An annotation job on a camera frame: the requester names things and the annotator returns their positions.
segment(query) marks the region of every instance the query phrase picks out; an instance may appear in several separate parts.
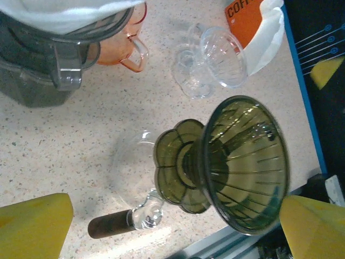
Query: measuring cup handle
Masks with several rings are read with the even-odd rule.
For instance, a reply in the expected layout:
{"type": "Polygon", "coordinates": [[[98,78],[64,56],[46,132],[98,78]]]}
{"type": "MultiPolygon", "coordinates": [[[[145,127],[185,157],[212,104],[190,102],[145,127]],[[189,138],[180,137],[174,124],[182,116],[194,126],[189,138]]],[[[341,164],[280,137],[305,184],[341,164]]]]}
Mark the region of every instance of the measuring cup handle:
{"type": "Polygon", "coordinates": [[[121,60],[120,63],[133,72],[138,73],[143,71],[146,66],[149,57],[149,50],[147,49],[145,44],[141,42],[137,35],[130,37],[129,41],[134,44],[135,48],[140,53],[140,62],[139,64],[136,64],[128,58],[125,58],[121,60]]]}

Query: dark wooden handle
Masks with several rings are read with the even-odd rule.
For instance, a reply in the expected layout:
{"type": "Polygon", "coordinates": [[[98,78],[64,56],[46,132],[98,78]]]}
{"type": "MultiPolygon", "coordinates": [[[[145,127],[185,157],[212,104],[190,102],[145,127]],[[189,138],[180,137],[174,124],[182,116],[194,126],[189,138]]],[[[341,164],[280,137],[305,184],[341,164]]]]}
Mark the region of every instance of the dark wooden handle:
{"type": "Polygon", "coordinates": [[[135,230],[132,210],[96,217],[88,224],[88,234],[92,238],[114,236],[135,230]]]}

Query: yellow object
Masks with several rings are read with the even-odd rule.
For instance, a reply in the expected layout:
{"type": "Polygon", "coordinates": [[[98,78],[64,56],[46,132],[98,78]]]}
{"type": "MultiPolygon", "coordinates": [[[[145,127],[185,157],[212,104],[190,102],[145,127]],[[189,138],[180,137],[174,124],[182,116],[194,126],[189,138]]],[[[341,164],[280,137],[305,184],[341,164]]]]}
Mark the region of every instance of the yellow object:
{"type": "Polygon", "coordinates": [[[280,222],[294,259],[345,258],[345,208],[289,196],[280,222]]]}
{"type": "Polygon", "coordinates": [[[0,208],[0,258],[57,259],[72,219],[65,193],[0,208]]]}
{"type": "Polygon", "coordinates": [[[313,67],[310,72],[310,76],[318,86],[319,90],[327,84],[344,59],[345,57],[337,57],[330,60],[320,61],[313,67]]]}

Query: blue edge trim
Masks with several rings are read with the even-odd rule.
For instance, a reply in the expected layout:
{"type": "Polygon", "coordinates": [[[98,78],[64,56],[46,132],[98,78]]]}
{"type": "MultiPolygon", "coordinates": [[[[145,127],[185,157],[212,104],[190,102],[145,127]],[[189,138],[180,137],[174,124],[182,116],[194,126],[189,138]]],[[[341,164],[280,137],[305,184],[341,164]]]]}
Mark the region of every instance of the blue edge trim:
{"type": "Polygon", "coordinates": [[[293,63],[295,65],[297,79],[298,79],[298,83],[300,85],[302,98],[304,101],[304,106],[306,108],[307,117],[308,117],[308,121],[309,121],[309,125],[310,125],[310,130],[312,131],[312,136],[314,139],[316,154],[318,155],[319,164],[320,164],[322,174],[326,175],[327,174],[327,167],[326,167],[325,159],[323,157],[323,152],[322,152],[322,148],[321,148],[321,144],[320,144],[319,134],[318,134],[318,131],[316,129],[313,111],[312,111],[311,103],[309,101],[307,87],[306,87],[306,83],[305,83],[304,78],[303,78],[302,69],[301,69],[301,65],[299,63],[299,59],[298,59],[298,55],[297,55],[297,49],[295,47],[295,41],[293,39],[292,30],[291,30],[289,18],[287,17],[285,5],[281,9],[284,13],[286,36],[287,36],[287,40],[289,42],[293,63]]]}

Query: speckled countertop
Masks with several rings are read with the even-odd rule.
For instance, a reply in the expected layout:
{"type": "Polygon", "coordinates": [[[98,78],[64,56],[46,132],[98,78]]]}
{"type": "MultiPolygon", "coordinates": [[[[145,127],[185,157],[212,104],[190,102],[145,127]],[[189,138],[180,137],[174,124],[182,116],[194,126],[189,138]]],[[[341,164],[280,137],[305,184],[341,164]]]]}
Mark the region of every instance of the speckled countertop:
{"type": "Polygon", "coordinates": [[[62,106],[30,109],[0,93],[0,206],[67,192],[74,219],[60,258],[165,258],[225,227],[213,208],[189,215],[166,205],[154,230],[88,236],[92,218],[123,209],[107,181],[116,142],[133,128],[162,132],[186,118],[205,123],[226,97],[244,94],[266,105],[282,128],[291,189],[319,167],[286,38],[274,60],[242,88],[218,87],[213,97],[193,101],[173,81],[171,57],[188,26],[202,21],[227,27],[221,2],[149,0],[141,34],[150,49],[146,69],[136,74],[121,65],[94,66],[62,106]]]}

